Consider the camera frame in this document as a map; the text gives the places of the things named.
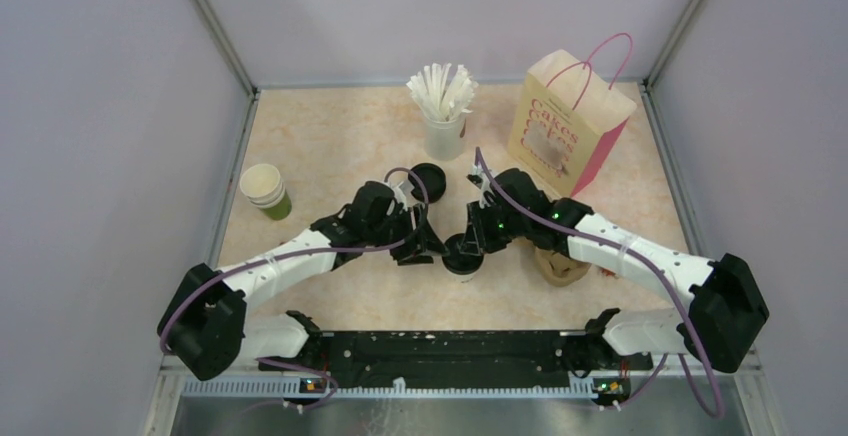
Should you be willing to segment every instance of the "white cup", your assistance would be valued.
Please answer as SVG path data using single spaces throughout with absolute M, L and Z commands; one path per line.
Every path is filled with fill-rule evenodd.
M 437 161 L 450 161 L 465 149 L 465 113 L 453 121 L 433 121 L 423 116 L 427 125 L 424 149 Z
M 250 204 L 271 219 L 283 219 L 291 212 L 291 200 L 287 197 L 283 177 L 272 164 L 262 163 L 248 168 L 241 175 L 239 189 Z

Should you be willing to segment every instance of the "brown paper bag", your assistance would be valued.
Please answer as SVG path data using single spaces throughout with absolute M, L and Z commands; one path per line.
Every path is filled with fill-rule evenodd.
M 636 103 L 592 70 L 591 58 L 619 33 L 579 61 L 553 52 L 527 72 L 507 150 L 550 184 L 560 196 L 586 187 L 612 150 Z

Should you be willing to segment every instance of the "beige marble tabletop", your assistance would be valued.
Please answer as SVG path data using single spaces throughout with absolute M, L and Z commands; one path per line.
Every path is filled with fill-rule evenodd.
M 638 109 L 595 181 L 576 199 L 643 237 L 685 250 L 638 88 L 634 83 L 618 87 Z M 520 89 L 481 86 L 468 117 L 465 152 L 454 161 L 437 163 L 447 174 L 448 187 L 432 206 L 430 222 L 443 240 L 464 231 L 465 204 L 479 197 L 465 180 L 475 146 L 493 169 L 521 167 L 506 153 Z M 294 209 L 275 222 L 236 194 L 220 264 L 239 262 L 293 238 L 350 202 L 366 180 L 381 180 L 395 166 L 430 161 L 423 137 L 420 112 L 405 87 L 263 91 L 244 168 L 276 165 Z M 387 253 L 366 254 L 293 286 L 256 314 L 296 309 L 322 329 L 335 330 L 569 329 L 582 328 L 606 308 L 667 306 L 658 296 L 596 268 L 571 286 L 552 287 L 536 269 L 532 246 L 515 242 L 486 256 L 467 283 L 458 282 L 438 259 L 432 265 L 398 267 Z

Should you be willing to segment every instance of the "green paper cup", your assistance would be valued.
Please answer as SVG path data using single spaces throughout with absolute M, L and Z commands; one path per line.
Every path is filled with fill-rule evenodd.
M 291 199 L 280 171 L 272 164 L 257 164 L 241 175 L 239 189 L 250 204 L 279 221 L 291 213 Z

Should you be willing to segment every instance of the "light purple wall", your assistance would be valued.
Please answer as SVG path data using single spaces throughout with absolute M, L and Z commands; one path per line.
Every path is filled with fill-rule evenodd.
M 245 108 L 189 0 L 0 0 L 0 434 L 140 433 Z
M 434 61 L 484 80 L 523 79 L 543 55 L 588 56 L 630 31 L 625 77 L 648 74 L 687 0 L 211 0 L 259 85 L 399 83 Z M 622 42 L 600 54 L 612 76 Z
M 848 0 L 709 0 L 657 92 L 710 252 L 745 257 L 791 434 L 845 434 Z

